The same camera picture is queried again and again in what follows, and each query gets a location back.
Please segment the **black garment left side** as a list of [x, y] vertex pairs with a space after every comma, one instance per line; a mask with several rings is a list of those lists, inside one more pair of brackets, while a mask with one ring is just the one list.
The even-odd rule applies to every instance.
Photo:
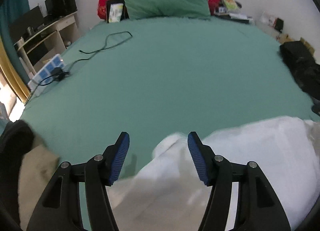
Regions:
[[34, 138], [23, 120], [7, 123], [1, 134], [1, 230], [21, 230], [18, 178], [22, 158], [31, 150]]

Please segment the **black computer tower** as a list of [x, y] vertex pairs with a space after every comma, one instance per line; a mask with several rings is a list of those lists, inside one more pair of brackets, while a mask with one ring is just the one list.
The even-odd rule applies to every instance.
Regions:
[[47, 14], [54, 18], [65, 17], [77, 11], [75, 0], [45, 0]]

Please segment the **white bedside cabinet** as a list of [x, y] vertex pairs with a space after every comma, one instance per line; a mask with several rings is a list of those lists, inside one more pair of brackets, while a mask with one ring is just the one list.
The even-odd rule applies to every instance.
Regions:
[[259, 21], [256, 22], [256, 26], [265, 34], [271, 36], [277, 41], [281, 40], [284, 28], [284, 20], [281, 18], [271, 15], [267, 12], [263, 12], [259, 18]]

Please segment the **beige computer desk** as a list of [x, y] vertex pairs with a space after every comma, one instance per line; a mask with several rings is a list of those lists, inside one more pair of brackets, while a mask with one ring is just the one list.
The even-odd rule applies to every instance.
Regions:
[[28, 76], [36, 74], [56, 54], [62, 54], [80, 37], [77, 12], [43, 28], [26, 40], [20, 38], [14, 47]]

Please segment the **black computer monitor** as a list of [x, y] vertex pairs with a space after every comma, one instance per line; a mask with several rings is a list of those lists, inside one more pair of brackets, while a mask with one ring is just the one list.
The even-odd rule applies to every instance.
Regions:
[[9, 24], [10, 37], [13, 43], [16, 43], [31, 27], [35, 31], [44, 23], [44, 17], [39, 6], [29, 10], [14, 22]]

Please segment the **green bed sheet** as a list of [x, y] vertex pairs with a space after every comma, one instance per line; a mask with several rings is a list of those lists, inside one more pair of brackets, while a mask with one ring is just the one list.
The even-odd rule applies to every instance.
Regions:
[[114, 185], [136, 176], [174, 133], [194, 131], [204, 140], [277, 117], [316, 122], [278, 42], [252, 25], [176, 17], [101, 22], [62, 59], [69, 76], [34, 95], [22, 119], [71, 164], [102, 154], [127, 132], [130, 147]]

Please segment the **teal yellow curtain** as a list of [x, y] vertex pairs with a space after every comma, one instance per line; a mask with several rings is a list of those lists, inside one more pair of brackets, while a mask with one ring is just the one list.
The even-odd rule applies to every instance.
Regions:
[[30, 94], [25, 72], [12, 42], [9, 24], [28, 12], [28, 0], [1, 0], [1, 73], [23, 103]]

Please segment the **white garment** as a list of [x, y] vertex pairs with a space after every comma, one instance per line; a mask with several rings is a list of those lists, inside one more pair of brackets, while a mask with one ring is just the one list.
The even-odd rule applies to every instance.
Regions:
[[277, 117], [174, 133], [109, 190], [120, 230], [295, 230], [319, 202], [319, 123]]

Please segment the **white blue power strip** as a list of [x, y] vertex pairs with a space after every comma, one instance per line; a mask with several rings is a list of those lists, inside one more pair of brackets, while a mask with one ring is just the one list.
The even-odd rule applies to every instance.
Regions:
[[28, 82], [32, 94], [39, 96], [50, 83], [54, 82], [53, 70], [56, 68], [64, 70], [65, 66], [60, 54], [53, 56]]

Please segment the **tan khaki garment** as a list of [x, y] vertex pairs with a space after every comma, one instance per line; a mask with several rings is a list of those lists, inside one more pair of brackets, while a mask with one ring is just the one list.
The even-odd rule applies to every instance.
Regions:
[[58, 163], [59, 156], [51, 152], [44, 140], [36, 135], [31, 150], [23, 155], [18, 177], [18, 212], [22, 230], [27, 229], [35, 206]]

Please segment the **black power adapter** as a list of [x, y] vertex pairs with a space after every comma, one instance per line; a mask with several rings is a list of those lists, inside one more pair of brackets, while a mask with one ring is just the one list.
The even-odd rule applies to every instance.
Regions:
[[66, 76], [69, 76], [69, 71], [64, 71], [61, 67], [55, 67], [51, 71], [51, 75], [54, 81], [61, 81]]

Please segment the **tissue pack in black frame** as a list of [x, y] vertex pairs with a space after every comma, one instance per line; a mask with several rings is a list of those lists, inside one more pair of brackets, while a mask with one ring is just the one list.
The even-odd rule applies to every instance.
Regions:
[[108, 23], [116, 23], [129, 19], [129, 14], [124, 0], [108, 0], [106, 2], [106, 20]]

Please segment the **black clothes pile right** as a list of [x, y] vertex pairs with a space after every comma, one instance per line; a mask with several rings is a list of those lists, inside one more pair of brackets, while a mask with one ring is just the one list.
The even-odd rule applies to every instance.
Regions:
[[311, 110], [319, 116], [319, 64], [301, 41], [285, 42], [279, 50], [296, 84], [311, 98]]

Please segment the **snack bag and books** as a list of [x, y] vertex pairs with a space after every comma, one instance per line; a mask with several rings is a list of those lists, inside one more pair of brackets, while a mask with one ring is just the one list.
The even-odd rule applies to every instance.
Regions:
[[242, 4], [235, 0], [220, 0], [214, 10], [214, 16], [223, 20], [252, 24], [253, 18], [241, 13]]

